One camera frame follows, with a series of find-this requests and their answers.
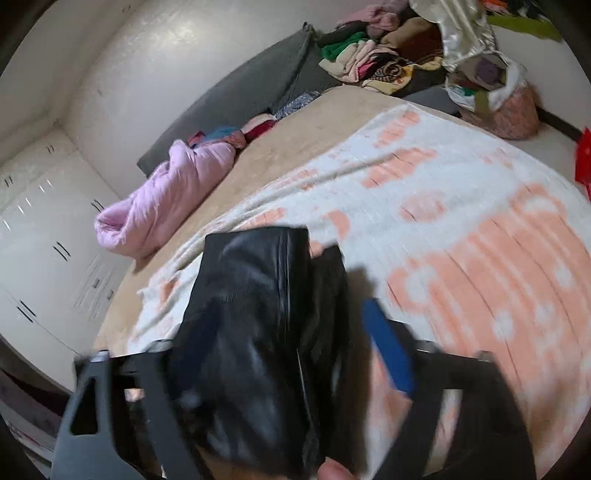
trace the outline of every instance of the black baseboard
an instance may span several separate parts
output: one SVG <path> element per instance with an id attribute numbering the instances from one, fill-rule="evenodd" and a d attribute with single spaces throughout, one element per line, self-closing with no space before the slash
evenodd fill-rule
<path id="1" fill-rule="evenodd" d="M 538 111 L 538 118 L 540 119 L 540 122 L 544 122 L 545 124 L 555 128 L 563 135 L 569 137 L 571 140 L 578 142 L 581 138 L 581 135 L 583 135 L 581 130 L 562 120 L 559 116 L 547 112 L 539 106 L 536 107 L 536 110 Z"/>

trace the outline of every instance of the gray fabric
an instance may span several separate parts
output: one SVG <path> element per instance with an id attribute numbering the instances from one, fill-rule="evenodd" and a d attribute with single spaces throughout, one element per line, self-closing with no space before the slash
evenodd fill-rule
<path id="1" fill-rule="evenodd" d="M 422 90 L 421 92 L 412 93 L 404 97 L 404 99 L 417 105 L 423 105 L 443 113 L 448 113 L 449 115 L 455 116 L 460 111 L 457 105 L 452 102 L 452 99 L 449 98 L 445 88 L 439 85 Z"/>
<path id="2" fill-rule="evenodd" d="M 149 177 L 168 160 L 168 149 L 177 138 L 186 140 L 198 130 L 209 133 L 225 125 L 241 127 L 304 92 L 341 85 L 318 66 L 322 55 L 314 35 L 314 28 L 305 24 L 238 67 L 192 104 L 139 159 L 138 167 Z"/>

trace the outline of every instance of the shiny black fabric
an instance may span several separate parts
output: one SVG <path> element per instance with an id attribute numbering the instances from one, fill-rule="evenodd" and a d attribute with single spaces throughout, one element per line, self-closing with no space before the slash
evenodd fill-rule
<path id="1" fill-rule="evenodd" d="M 349 352 L 347 298 L 340 250 L 311 259 L 306 229 L 209 235 L 174 346 L 212 305 L 222 318 L 216 343 L 199 372 L 175 369 L 174 351 L 168 372 L 185 385 L 175 404 L 192 439 L 267 473 L 315 472 Z"/>

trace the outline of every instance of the white and orange blanket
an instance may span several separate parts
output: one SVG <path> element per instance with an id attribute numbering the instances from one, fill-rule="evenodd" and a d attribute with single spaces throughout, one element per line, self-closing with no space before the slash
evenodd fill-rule
<path id="1" fill-rule="evenodd" d="M 460 355 L 493 352 L 528 425 L 538 477 L 560 457 L 591 404 L 591 208 L 573 185 L 502 140 L 396 107 L 183 245 L 140 292 L 128 353 L 174 335 L 205 235 L 270 224 L 306 225 L 313 253 L 338 242 L 347 270 L 366 278 L 364 294 L 416 337 Z M 408 407 L 376 355 L 370 382 L 363 478 Z M 433 457 L 444 455 L 452 414 Z"/>

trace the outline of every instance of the white wall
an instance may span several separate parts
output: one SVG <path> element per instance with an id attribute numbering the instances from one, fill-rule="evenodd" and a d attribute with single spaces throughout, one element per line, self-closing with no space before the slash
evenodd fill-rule
<path id="1" fill-rule="evenodd" d="M 144 0 L 58 0 L 0 76 L 0 163 L 48 133 L 86 71 Z"/>
<path id="2" fill-rule="evenodd" d="M 499 50 L 527 68 L 541 106 L 581 130 L 591 127 L 591 83 L 567 43 L 494 30 Z"/>
<path id="3" fill-rule="evenodd" d="M 304 21 L 330 30 L 367 3 L 149 0 L 89 70 L 64 129 L 111 188 L 127 195 L 145 180 L 140 156 L 208 88 Z"/>

